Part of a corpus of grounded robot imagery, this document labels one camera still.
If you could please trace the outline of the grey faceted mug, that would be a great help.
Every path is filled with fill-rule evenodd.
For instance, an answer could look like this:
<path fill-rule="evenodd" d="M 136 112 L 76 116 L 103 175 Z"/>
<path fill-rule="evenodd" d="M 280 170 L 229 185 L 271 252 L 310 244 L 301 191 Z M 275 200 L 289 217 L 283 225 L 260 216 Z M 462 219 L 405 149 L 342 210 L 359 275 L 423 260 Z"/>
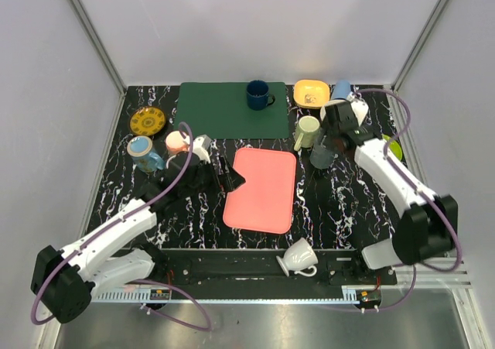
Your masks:
<path fill-rule="evenodd" d="M 315 150 L 315 143 L 313 144 L 310 162 L 316 169 L 328 169 L 338 156 L 336 146 L 328 134 L 326 134 L 326 145 L 328 150 L 320 152 Z"/>

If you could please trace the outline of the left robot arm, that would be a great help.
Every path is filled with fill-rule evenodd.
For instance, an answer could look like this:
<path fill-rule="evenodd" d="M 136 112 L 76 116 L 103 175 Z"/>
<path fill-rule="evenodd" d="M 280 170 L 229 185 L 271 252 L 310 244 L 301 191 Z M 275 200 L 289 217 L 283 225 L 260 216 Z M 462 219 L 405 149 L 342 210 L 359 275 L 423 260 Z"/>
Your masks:
<path fill-rule="evenodd" d="M 117 286 L 138 279 L 160 283 L 167 265 L 156 246 L 141 244 L 121 257 L 115 253 L 154 228 L 172 204 L 209 189 L 229 193 L 245 184 L 224 156 L 210 157 L 207 136 L 187 140 L 186 145 L 187 151 L 170 157 L 165 169 L 145 182 L 110 220 L 61 249 L 48 245 L 38 253 L 30 286 L 36 296 L 34 324 L 48 321 L 37 318 L 39 304 L 59 323 L 69 323 L 93 298 Z"/>

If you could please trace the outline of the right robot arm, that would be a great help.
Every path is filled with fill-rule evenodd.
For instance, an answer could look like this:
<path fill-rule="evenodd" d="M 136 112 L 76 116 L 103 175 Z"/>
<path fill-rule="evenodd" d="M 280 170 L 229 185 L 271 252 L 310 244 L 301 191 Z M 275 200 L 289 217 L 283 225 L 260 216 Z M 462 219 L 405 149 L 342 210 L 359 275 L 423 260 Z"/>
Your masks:
<path fill-rule="evenodd" d="M 414 265 L 451 250 L 456 240 L 458 204 L 424 186 L 397 157 L 390 142 L 366 127 L 368 106 L 363 101 L 337 99 L 320 110 L 319 146 L 328 156 L 348 156 L 367 172 L 386 193 L 399 216 L 389 239 L 368 245 L 361 259 L 351 265 L 351 275 L 360 284 L 376 279 L 379 269 Z"/>

